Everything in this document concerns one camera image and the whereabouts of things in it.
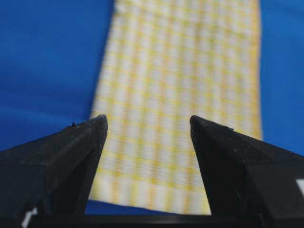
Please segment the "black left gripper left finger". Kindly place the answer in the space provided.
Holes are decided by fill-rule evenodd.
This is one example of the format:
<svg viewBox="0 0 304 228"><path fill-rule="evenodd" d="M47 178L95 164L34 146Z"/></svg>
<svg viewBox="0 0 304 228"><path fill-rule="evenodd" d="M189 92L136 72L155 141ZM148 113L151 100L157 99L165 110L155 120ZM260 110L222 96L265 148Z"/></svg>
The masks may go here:
<svg viewBox="0 0 304 228"><path fill-rule="evenodd" d="M107 137L101 114L0 153L0 225L25 228L33 212L82 216Z"/></svg>

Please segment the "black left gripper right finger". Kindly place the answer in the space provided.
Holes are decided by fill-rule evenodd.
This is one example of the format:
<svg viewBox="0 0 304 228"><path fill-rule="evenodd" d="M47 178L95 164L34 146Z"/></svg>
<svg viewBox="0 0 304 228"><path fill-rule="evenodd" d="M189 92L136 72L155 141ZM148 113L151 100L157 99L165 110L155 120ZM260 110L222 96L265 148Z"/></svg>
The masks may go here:
<svg viewBox="0 0 304 228"><path fill-rule="evenodd" d="M196 115L190 136L211 211L208 227L303 227L303 156Z"/></svg>

